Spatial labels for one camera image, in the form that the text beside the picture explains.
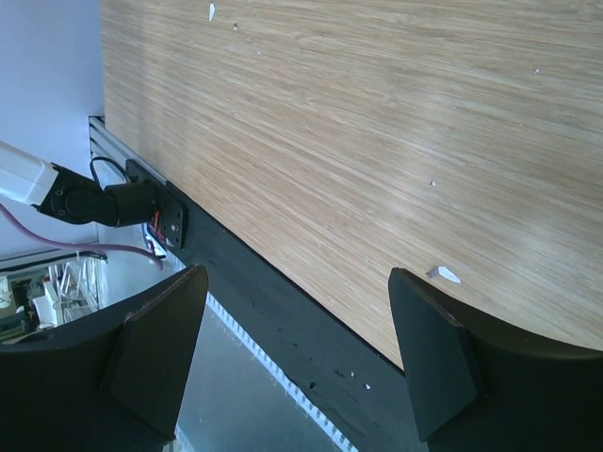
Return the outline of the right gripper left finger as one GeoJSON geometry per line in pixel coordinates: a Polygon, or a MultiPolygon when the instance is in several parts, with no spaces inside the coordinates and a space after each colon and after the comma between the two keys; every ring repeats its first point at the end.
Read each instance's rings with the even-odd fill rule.
{"type": "Polygon", "coordinates": [[[189,266],[1,347],[4,451],[161,451],[174,441],[208,276],[189,266]]]}

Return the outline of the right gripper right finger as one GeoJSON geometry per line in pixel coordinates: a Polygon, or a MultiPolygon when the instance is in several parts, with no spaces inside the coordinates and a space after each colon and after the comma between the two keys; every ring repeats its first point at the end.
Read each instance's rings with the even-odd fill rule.
{"type": "Polygon", "coordinates": [[[547,338],[392,269],[418,437],[431,451],[599,451],[602,353],[547,338]]]}

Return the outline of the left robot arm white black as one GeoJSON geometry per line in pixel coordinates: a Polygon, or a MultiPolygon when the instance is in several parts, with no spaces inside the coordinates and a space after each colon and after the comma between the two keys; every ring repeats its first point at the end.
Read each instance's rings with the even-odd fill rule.
{"type": "Polygon", "coordinates": [[[102,187],[6,142],[1,143],[1,195],[74,225],[131,226],[151,220],[159,210],[159,191],[150,182],[102,187]]]}

